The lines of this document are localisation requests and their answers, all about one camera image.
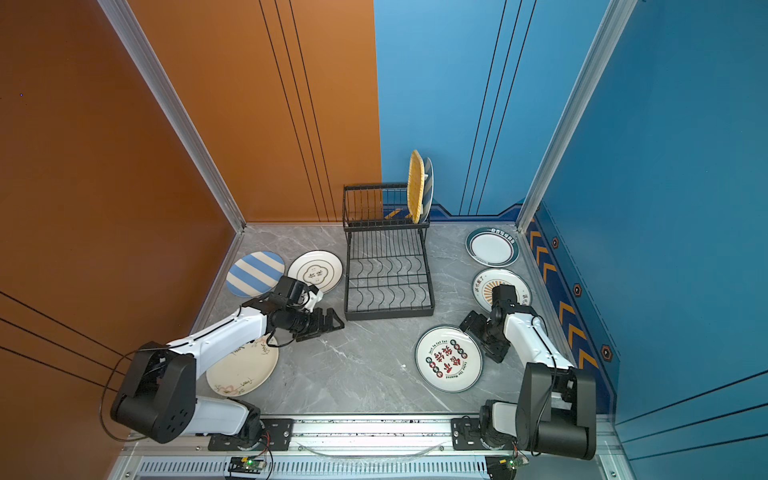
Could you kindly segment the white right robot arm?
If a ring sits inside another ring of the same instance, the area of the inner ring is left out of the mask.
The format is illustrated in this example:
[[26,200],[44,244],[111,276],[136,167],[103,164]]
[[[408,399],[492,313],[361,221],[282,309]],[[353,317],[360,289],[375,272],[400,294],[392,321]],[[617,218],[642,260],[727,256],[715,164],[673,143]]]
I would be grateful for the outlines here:
[[524,366],[517,401],[488,400],[481,407],[479,435],[488,448],[594,458],[594,375],[561,355],[540,315],[518,301],[514,286],[493,287],[491,314],[486,317],[472,311],[460,329],[479,344],[488,359],[500,363],[513,349]]

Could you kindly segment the aluminium corner post left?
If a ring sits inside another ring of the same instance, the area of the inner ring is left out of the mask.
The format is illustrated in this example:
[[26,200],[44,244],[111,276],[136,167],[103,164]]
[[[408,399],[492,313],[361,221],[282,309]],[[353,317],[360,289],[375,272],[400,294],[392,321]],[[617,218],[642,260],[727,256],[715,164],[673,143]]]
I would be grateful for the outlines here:
[[237,235],[247,222],[168,74],[127,1],[99,0],[99,6]]

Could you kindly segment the green rimmed white plate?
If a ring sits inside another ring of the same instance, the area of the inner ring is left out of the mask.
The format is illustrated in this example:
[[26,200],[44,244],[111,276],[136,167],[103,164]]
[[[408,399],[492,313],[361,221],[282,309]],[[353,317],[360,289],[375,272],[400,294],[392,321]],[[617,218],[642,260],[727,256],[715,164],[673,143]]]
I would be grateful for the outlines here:
[[481,265],[502,268],[512,265],[519,257],[519,246],[508,232],[492,227],[472,231],[466,238],[469,256]]

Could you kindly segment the cream floral plate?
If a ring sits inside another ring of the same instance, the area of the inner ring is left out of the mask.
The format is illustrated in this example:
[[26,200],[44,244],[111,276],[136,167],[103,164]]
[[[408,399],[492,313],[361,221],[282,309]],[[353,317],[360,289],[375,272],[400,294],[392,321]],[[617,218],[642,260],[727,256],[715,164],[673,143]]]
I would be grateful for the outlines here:
[[224,397],[241,397],[261,386],[274,372],[279,350],[265,337],[249,342],[206,372],[209,387]]

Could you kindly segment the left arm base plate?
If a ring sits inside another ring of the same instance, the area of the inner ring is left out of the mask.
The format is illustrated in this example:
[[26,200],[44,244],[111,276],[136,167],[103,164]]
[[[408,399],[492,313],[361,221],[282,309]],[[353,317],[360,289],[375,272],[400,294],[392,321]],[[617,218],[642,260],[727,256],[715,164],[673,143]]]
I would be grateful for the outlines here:
[[208,450],[271,452],[287,451],[293,434],[294,420],[291,418],[261,418],[249,421],[235,435],[214,434],[210,436]]

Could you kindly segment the blue striped plate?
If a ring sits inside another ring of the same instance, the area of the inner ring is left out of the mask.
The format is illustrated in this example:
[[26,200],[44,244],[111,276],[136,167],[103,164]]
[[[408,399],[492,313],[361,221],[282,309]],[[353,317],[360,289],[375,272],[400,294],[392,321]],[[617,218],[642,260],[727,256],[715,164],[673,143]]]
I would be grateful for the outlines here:
[[285,272],[276,253],[256,251],[237,260],[226,275],[226,287],[234,295],[254,298],[271,291]]
[[428,218],[434,197],[434,166],[430,158],[425,160],[424,165],[426,178],[424,182],[422,221]]

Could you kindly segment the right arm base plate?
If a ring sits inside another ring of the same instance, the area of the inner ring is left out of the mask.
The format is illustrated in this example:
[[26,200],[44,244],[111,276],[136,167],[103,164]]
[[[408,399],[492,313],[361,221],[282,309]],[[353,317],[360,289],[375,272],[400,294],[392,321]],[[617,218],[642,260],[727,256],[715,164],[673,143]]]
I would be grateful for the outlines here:
[[499,447],[490,425],[477,417],[452,418],[450,428],[455,451],[496,450]]

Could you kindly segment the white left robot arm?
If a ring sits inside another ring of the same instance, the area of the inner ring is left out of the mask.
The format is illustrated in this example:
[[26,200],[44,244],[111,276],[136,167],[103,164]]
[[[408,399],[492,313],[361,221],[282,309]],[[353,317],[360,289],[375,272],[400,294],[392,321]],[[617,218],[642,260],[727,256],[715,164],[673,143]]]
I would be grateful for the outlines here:
[[200,397],[196,384],[216,363],[244,345],[278,330],[302,342],[342,330],[334,309],[322,309],[318,287],[283,276],[269,292],[234,313],[168,344],[148,342],[126,354],[127,373],[108,413],[99,419],[166,444],[179,436],[208,435],[250,450],[265,440],[258,407],[244,401]]

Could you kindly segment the aluminium corner post right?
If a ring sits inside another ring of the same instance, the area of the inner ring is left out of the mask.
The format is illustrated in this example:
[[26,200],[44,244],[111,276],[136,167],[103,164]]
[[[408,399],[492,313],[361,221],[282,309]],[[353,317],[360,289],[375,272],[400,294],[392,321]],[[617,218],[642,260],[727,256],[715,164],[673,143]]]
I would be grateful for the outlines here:
[[637,0],[608,3],[515,221],[520,234],[525,233],[532,222],[637,3]]

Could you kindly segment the white plate red characters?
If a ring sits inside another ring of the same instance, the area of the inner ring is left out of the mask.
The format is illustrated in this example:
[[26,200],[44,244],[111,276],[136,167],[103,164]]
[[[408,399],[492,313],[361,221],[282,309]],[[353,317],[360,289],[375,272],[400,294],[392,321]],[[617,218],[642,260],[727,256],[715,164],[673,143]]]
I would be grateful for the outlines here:
[[426,331],[415,345],[414,356],[421,377],[442,392],[469,390],[483,371],[480,347],[458,327],[438,326]]

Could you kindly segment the aluminium corner post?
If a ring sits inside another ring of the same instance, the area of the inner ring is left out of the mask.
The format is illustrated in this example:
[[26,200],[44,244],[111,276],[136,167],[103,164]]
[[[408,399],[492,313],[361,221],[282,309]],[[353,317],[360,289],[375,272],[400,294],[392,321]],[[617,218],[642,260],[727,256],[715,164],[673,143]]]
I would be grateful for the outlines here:
[[515,221],[520,234],[525,233],[532,222],[637,3],[637,0],[608,3]]
[[99,0],[99,6],[237,235],[247,222],[168,74],[127,1]]

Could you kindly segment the green circuit board left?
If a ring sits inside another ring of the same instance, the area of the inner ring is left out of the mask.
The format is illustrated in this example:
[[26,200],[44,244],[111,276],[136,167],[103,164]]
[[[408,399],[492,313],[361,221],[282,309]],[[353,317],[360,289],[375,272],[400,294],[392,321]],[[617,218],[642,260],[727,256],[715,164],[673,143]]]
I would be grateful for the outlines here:
[[226,476],[230,479],[266,479],[269,464],[254,456],[233,456],[229,459]]

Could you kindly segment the white flower outline plate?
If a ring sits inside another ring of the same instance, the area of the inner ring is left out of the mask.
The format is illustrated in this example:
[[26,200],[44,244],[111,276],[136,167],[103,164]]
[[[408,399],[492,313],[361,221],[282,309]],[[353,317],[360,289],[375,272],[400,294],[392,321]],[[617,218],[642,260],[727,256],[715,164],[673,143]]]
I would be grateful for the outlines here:
[[325,250],[309,251],[292,262],[287,276],[307,285],[314,285],[323,293],[328,293],[341,281],[343,263],[332,252]]

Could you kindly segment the circuit board right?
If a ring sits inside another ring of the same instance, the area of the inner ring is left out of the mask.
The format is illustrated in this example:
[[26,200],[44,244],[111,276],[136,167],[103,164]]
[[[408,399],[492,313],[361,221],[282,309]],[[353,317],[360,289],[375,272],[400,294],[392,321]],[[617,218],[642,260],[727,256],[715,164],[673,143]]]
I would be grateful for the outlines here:
[[486,456],[485,463],[490,480],[514,480],[529,460],[524,456]]

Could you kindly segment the yellow woven tray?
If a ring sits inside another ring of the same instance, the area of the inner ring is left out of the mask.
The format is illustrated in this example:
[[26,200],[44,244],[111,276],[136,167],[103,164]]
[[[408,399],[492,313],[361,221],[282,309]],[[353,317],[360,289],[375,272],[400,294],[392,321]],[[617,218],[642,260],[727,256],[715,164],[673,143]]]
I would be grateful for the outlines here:
[[410,219],[414,224],[420,222],[423,211],[424,182],[426,180],[425,163],[417,150],[410,156],[407,183],[407,206]]

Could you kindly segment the orange sunburst plate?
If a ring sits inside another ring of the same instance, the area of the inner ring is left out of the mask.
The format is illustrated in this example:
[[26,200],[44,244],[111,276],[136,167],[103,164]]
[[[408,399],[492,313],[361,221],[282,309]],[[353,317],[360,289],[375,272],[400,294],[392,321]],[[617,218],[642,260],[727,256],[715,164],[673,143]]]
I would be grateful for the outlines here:
[[498,285],[512,285],[516,289],[518,302],[532,303],[528,284],[517,274],[507,269],[489,268],[478,273],[472,282],[472,292],[478,305],[485,311],[492,309],[492,290]]

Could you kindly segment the aluminium front rail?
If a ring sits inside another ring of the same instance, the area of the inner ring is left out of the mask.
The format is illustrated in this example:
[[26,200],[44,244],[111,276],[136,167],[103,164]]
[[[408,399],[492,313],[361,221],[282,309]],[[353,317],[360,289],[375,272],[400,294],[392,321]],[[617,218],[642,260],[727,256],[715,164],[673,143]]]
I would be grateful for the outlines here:
[[230,479],[233,456],[266,460],[266,479],[489,479],[486,456],[524,456],[515,479],[631,479],[634,474],[605,417],[597,420],[593,459],[508,450],[455,451],[450,420],[461,414],[267,416],[294,420],[289,449],[208,450],[203,436],[161,445],[142,440],[122,449],[112,479]]

